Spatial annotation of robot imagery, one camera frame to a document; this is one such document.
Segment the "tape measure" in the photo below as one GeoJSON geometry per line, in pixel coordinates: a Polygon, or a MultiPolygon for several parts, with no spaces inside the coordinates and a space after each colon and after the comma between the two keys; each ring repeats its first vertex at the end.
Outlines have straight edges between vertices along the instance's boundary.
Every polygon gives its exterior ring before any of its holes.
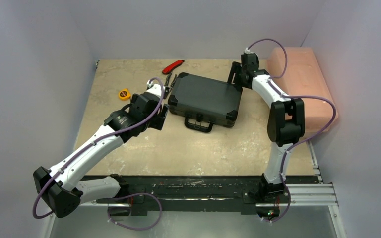
{"type": "Polygon", "coordinates": [[[119,92],[119,98],[122,100],[122,101],[126,101],[128,99],[130,99],[130,92],[127,88],[123,89],[122,91],[119,92]]]}

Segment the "beige table surface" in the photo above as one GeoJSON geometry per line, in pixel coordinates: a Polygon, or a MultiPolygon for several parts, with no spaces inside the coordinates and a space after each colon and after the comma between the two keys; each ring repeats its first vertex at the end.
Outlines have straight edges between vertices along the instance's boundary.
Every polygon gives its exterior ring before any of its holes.
{"type": "MultiPolygon", "coordinates": [[[[90,138],[111,112],[127,102],[118,93],[142,93],[146,82],[177,59],[102,59],[92,85],[76,148],[90,138]]],[[[232,59],[187,59],[174,73],[188,72],[226,81],[232,59]]],[[[162,131],[148,129],[100,161],[89,175],[261,175],[271,142],[266,133],[269,108],[254,91],[243,90],[233,128],[214,126],[209,134],[185,128],[184,118],[167,114],[162,131]]],[[[289,175],[312,175],[306,144],[295,148],[289,175]]]]}

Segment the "red utility knife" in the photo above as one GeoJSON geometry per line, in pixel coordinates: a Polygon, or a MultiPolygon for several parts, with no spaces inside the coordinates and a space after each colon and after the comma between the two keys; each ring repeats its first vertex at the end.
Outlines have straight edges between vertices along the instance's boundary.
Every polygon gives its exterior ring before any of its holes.
{"type": "Polygon", "coordinates": [[[171,73],[173,71],[173,69],[175,69],[175,68],[179,67],[180,65],[182,65],[183,62],[185,62],[184,59],[178,60],[178,61],[174,62],[173,64],[165,67],[163,69],[163,71],[161,71],[161,72],[163,74],[169,74],[169,73],[171,73]]]}

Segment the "gray wall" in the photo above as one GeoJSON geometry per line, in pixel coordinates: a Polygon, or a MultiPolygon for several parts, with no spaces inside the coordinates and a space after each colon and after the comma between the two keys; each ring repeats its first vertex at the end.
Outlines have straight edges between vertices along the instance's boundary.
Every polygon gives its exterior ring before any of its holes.
{"type": "Polygon", "coordinates": [[[0,237],[39,237],[32,173],[72,151],[92,75],[63,0],[0,0],[0,237]]]}
{"type": "Polygon", "coordinates": [[[98,58],[239,58],[263,37],[300,46],[325,0],[67,2],[98,58]]]}
{"type": "Polygon", "coordinates": [[[324,179],[335,184],[349,237],[381,237],[381,0],[327,0],[304,46],[340,116],[315,141],[324,179]]]}

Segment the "suitcase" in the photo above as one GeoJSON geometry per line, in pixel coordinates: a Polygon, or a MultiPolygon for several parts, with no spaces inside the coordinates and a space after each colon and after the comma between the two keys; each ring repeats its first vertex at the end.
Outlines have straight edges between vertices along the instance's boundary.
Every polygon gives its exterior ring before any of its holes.
{"type": "Polygon", "coordinates": [[[189,129],[209,133],[213,125],[233,127],[239,111],[242,88],[226,82],[180,73],[169,97],[169,111],[185,117],[189,129]],[[199,123],[189,123],[195,119],[199,123]]]}

